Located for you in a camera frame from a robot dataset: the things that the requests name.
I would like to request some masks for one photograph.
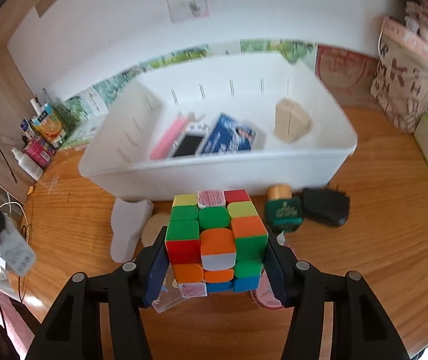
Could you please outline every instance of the white wall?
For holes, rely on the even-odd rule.
[[[166,0],[58,0],[34,9],[8,48],[32,92],[65,100],[143,60],[196,44],[300,39],[377,55],[396,0],[208,0],[210,17],[170,21]]]

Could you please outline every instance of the rubik's cube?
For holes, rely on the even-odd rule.
[[[177,195],[165,235],[185,298],[255,290],[267,231],[245,190]]]

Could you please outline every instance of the orange juice package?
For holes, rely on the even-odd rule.
[[[42,107],[40,115],[32,119],[34,128],[56,149],[65,141],[67,126],[50,104]]]

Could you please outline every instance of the small orange object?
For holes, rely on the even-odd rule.
[[[244,216],[231,221],[234,238],[262,236],[267,233],[266,227],[259,216]]]
[[[234,236],[229,229],[213,228],[200,233],[200,254],[235,253]]]
[[[204,270],[200,264],[174,264],[175,280],[178,283],[199,283],[204,279]]]
[[[204,278],[207,283],[224,283],[234,278],[234,269],[224,269],[222,271],[204,271]]]

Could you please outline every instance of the gold bottle cap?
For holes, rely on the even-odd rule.
[[[292,199],[292,188],[288,184],[277,184],[267,189],[267,200]]]

